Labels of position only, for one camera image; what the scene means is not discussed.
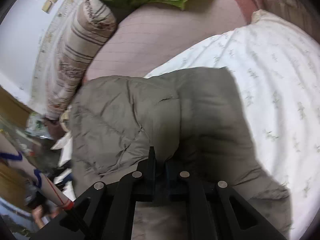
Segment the left forearm in sleeve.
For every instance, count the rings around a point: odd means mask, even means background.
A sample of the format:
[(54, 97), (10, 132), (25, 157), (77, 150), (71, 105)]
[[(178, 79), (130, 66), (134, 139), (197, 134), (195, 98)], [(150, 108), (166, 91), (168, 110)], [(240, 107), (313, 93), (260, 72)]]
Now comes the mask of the left forearm in sleeve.
[(27, 177), (42, 195), (58, 207), (67, 211), (74, 206), (74, 202), (40, 170), (29, 163), (27, 158), (21, 152), (18, 152), (3, 134), (1, 134), (1, 161)]

